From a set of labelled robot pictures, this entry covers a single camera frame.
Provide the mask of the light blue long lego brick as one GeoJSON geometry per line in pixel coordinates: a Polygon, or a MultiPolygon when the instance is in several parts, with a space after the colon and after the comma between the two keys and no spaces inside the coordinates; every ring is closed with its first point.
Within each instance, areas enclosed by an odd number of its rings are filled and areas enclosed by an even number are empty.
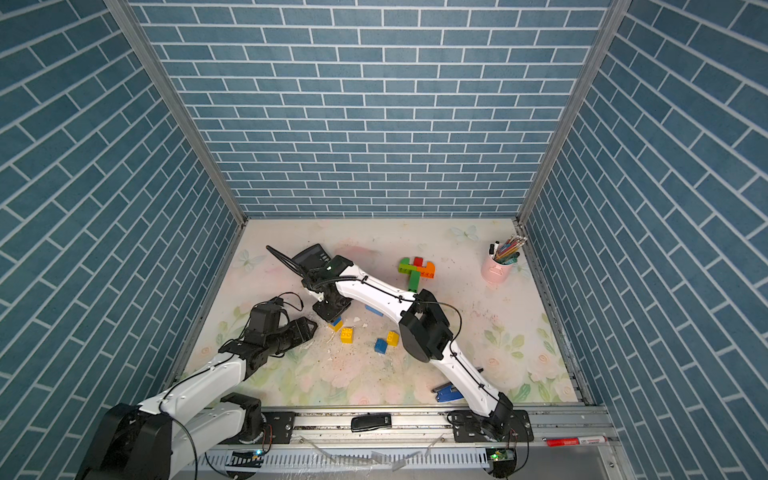
{"type": "Polygon", "coordinates": [[[373,308],[373,307],[371,307],[369,305],[365,305],[365,309],[370,311],[370,312],[372,312],[375,315],[380,316],[380,317],[384,316],[384,314],[382,312],[380,312],[379,310],[377,310],[377,309],[375,309],[375,308],[373,308]]]}

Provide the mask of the orange long lego brick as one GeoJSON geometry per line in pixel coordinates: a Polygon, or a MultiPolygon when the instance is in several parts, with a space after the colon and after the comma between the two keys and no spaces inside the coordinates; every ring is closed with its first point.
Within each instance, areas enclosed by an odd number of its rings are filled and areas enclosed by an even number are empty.
{"type": "Polygon", "coordinates": [[[435,269],[426,269],[425,266],[423,266],[421,267],[421,271],[419,273],[422,277],[433,278],[435,276],[435,269]]]}

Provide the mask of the lime long lego brick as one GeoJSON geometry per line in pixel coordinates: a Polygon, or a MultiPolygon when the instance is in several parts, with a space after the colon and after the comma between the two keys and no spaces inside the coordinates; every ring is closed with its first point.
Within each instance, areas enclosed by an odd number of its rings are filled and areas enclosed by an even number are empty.
{"type": "Polygon", "coordinates": [[[402,273],[402,274],[409,274],[409,273],[410,273],[410,272],[412,272],[412,271],[415,271],[415,272],[420,272],[420,271],[421,271],[421,268],[420,268],[420,267],[418,267],[418,266],[414,266],[414,265],[408,264],[408,263],[405,263],[405,264],[399,264],[399,265],[398,265],[398,272],[399,272],[399,273],[402,273]]]}

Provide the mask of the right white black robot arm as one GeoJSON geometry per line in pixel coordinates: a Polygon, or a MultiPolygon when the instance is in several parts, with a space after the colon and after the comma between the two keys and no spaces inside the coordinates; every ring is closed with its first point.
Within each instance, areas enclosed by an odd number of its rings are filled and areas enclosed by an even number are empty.
{"type": "Polygon", "coordinates": [[[464,355],[443,311],[447,304],[430,291],[413,293],[394,287],[343,256],[329,256],[319,244],[294,257],[272,246],[266,249],[301,277],[305,290],[316,299],[314,312],[324,321],[337,319],[353,301],[359,301],[397,324],[408,354],[437,368],[463,395],[479,435],[491,441],[533,440],[528,417],[464,355]]]}

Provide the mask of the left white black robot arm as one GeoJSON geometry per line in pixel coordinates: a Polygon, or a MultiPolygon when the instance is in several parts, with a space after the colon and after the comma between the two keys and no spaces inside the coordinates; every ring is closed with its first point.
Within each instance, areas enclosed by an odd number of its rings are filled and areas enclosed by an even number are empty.
{"type": "Polygon", "coordinates": [[[318,325],[289,319],[281,297],[256,304],[242,332],[205,366],[136,405],[102,418],[80,479],[171,479],[225,440],[265,445],[271,429],[255,397],[235,388],[273,357],[313,339],[318,325]]]}

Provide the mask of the black desk calculator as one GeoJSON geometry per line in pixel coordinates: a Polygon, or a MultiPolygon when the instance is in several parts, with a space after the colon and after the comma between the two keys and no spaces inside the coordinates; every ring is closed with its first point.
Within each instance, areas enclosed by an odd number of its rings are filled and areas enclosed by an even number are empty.
{"type": "Polygon", "coordinates": [[[320,244],[314,244],[296,254],[292,260],[304,270],[321,268],[331,260],[329,254],[320,244]]]}

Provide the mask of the blue black stapler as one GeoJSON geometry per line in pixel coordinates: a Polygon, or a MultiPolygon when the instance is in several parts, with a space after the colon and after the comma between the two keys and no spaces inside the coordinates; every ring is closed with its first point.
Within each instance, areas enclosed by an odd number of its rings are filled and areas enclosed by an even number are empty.
{"type": "Polygon", "coordinates": [[[438,403],[453,402],[464,398],[463,394],[452,383],[434,387],[431,392],[435,394],[435,400],[438,403]]]}

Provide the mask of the pink pencil cup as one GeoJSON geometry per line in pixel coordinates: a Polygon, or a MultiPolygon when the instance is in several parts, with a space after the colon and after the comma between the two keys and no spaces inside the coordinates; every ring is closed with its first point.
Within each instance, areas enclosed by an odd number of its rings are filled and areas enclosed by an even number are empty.
{"type": "Polygon", "coordinates": [[[502,284],[510,275],[514,264],[504,265],[497,262],[492,254],[488,254],[483,261],[480,273],[489,284],[502,284]]]}

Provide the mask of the coloured pencils bundle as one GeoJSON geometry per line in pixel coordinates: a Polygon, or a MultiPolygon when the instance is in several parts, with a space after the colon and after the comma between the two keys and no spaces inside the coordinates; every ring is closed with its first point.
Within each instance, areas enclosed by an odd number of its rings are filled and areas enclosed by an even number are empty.
{"type": "Polygon", "coordinates": [[[513,235],[505,242],[494,242],[489,247],[490,258],[499,265],[511,265],[518,261],[527,238],[513,235]]]}

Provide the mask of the red marker pen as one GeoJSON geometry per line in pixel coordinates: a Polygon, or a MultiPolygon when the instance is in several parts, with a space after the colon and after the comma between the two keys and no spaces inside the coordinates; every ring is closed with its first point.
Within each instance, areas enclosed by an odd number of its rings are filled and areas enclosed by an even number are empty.
{"type": "Polygon", "coordinates": [[[552,448],[566,447],[566,446],[600,445],[600,444],[606,444],[607,442],[608,442],[608,438],[604,435],[578,436],[578,437],[568,437],[568,438],[547,438],[545,440],[546,445],[552,448]]]}

